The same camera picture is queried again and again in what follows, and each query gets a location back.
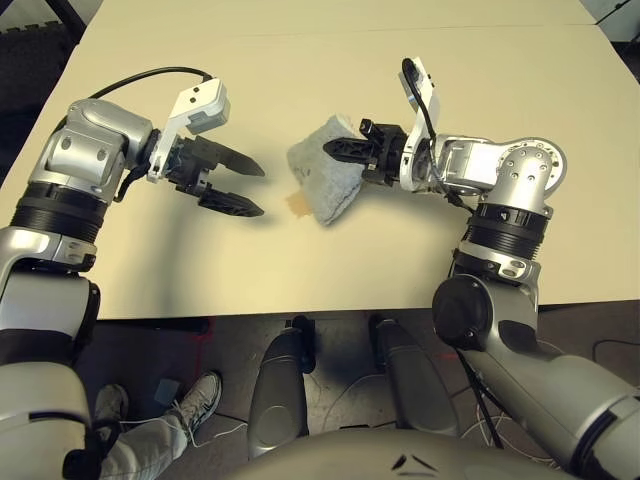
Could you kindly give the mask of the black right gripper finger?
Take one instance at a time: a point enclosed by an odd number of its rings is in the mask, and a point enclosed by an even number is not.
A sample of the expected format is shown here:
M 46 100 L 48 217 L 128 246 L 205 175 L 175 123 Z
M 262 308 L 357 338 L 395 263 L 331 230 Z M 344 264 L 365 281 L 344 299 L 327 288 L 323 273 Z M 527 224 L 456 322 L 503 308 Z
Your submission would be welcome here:
M 326 142 L 323 150 L 340 162 L 368 162 L 373 157 L 373 144 L 363 139 L 336 138 Z

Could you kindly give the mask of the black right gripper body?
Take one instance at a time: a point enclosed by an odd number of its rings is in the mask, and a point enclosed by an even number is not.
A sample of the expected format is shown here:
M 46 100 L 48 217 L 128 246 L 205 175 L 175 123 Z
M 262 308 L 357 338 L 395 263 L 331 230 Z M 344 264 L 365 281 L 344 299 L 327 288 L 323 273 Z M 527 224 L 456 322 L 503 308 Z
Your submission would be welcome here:
M 373 145 L 371 160 L 363 172 L 363 179 L 379 185 L 393 185 L 399 181 L 400 161 L 407 134 L 399 125 L 361 120 L 360 133 Z

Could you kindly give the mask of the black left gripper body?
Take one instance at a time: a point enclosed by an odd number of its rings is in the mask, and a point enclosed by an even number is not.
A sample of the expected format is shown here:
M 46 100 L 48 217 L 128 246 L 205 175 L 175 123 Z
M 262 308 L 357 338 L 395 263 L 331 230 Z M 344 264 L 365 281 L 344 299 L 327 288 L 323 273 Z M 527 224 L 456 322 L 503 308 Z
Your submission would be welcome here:
M 209 173 L 217 164 L 214 142 L 201 136 L 183 138 L 171 150 L 167 180 L 179 192 L 201 196 L 210 185 Z

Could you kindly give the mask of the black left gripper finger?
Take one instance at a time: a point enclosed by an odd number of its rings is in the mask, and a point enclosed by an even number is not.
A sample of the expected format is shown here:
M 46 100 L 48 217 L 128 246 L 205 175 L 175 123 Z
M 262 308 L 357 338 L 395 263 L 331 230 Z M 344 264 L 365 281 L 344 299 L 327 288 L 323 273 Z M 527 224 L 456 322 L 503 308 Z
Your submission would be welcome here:
M 229 216 L 259 217 L 264 214 L 258 205 L 246 197 L 211 188 L 202 193 L 198 205 Z
M 215 144 L 215 150 L 217 162 L 225 168 L 241 175 L 265 176 L 264 170 L 253 158 L 219 143 Z

